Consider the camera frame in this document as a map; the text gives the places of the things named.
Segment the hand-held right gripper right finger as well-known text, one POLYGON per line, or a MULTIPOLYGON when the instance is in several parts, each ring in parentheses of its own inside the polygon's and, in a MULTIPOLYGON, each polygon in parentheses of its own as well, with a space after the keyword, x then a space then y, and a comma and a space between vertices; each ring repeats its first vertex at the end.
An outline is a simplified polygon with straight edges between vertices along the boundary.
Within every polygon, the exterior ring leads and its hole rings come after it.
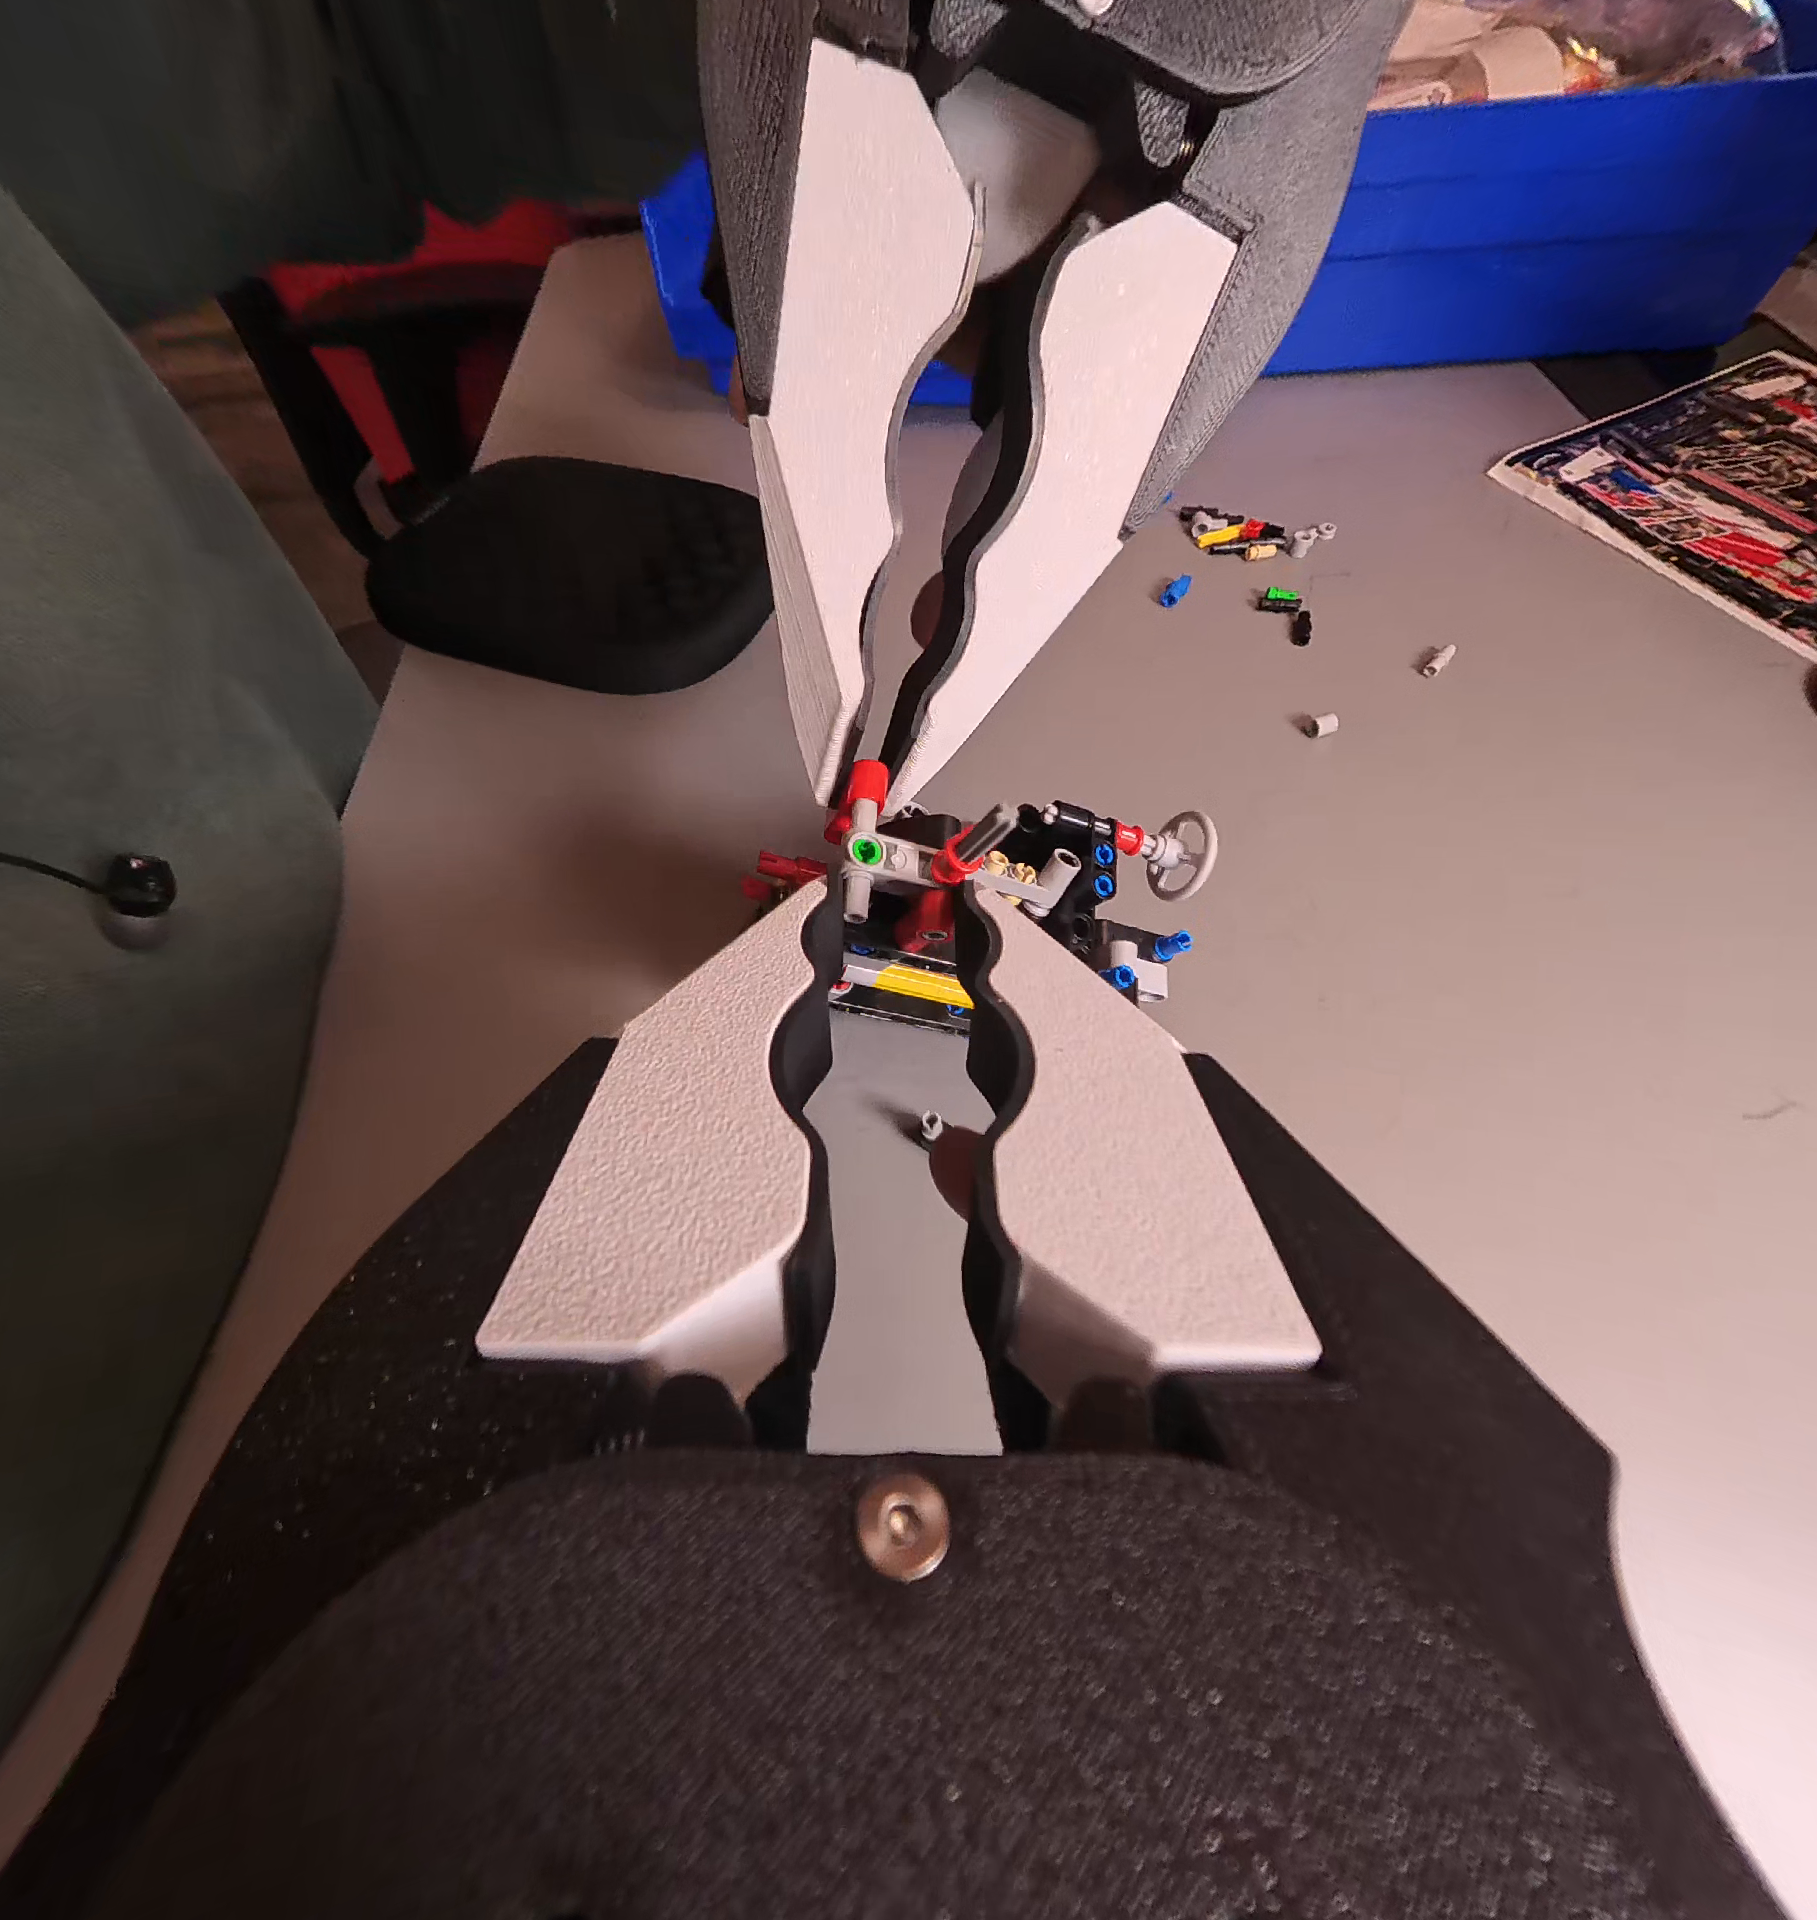
POLYGON ((1309 1371, 1323 1342, 1184 1043, 1002 894, 967 896, 989 1354, 1053 1415, 1095 1381, 1309 1371))

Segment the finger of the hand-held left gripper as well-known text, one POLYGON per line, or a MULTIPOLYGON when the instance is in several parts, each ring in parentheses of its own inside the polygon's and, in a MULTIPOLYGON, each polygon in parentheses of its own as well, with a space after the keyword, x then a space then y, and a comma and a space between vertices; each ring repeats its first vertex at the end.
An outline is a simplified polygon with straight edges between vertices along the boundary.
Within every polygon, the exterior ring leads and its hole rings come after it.
POLYGON ((958 634, 928 646, 884 746, 894 796, 942 772, 1119 555, 1232 259, 1175 201, 1083 224, 1050 259, 980 528, 949 552, 958 634))
POLYGON ((867 615, 897 541, 894 438, 973 294, 977 208, 921 85, 819 38, 768 409, 752 455, 781 659, 817 803, 868 702, 867 615))

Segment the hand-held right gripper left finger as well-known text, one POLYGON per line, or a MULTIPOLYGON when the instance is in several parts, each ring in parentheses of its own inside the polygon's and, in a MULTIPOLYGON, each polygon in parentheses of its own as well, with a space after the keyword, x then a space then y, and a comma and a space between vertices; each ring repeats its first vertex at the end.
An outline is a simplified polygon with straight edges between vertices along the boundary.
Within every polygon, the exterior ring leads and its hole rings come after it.
POLYGON ((811 1381, 833 1317, 825 1142, 833 882, 789 900, 622 1032, 477 1350, 694 1371, 739 1404, 811 1381))

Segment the blue plastic parts bin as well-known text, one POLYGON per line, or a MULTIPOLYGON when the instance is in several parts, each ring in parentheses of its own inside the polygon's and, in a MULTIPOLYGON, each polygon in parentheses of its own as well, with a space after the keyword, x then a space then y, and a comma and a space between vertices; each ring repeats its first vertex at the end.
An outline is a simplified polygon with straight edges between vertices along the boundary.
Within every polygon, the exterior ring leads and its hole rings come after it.
POLYGON ((1817 234, 1817 4, 1774 77, 1372 111, 1266 374, 1735 337, 1817 234))
POLYGON ((745 181, 725 183, 719 195, 707 159, 691 155, 643 201, 682 356, 711 370, 733 363, 771 429, 845 417, 890 430, 902 407, 973 400, 973 379, 943 363, 943 331, 969 302, 977 204, 928 111, 907 108, 876 135, 854 129, 849 151, 828 125, 803 133, 772 322, 760 309, 760 242, 725 252, 725 234, 741 242, 746 229, 724 213, 750 209, 745 181))

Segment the lego car chassis assembly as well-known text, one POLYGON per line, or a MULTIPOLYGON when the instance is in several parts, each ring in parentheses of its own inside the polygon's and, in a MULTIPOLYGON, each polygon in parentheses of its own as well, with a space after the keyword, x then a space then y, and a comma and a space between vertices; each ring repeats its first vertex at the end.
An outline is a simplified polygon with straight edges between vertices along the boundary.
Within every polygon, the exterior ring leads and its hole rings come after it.
POLYGON ((764 916, 803 882, 843 872, 851 903, 833 1007, 951 1037, 973 1028, 954 930, 966 880, 1015 903, 1131 1003, 1155 1004, 1194 934, 1115 920, 1119 880, 1137 863, 1159 900, 1181 903, 1206 885, 1219 848, 1199 811, 1151 830, 1063 799, 1002 804, 990 821, 928 812, 897 796, 876 757, 851 765, 825 839, 834 860, 760 852, 741 878, 752 912, 764 916))

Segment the clear bags of lego parts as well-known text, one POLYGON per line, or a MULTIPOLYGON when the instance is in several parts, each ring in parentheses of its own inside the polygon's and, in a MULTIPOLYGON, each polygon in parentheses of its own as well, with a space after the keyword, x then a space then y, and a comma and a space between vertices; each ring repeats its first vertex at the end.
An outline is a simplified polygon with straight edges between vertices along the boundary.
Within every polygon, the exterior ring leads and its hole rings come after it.
POLYGON ((1780 77, 1767 3, 1418 3, 1372 111, 1780 77))

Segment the lego sticker sheet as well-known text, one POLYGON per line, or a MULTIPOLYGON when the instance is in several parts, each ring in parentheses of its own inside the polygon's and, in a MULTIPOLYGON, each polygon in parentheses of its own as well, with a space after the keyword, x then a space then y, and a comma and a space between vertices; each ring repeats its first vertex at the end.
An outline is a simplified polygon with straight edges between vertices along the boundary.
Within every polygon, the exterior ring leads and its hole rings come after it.
POLYGON ((1817 661, 1817 363, 1751 356, 1487 476, 1817 661))

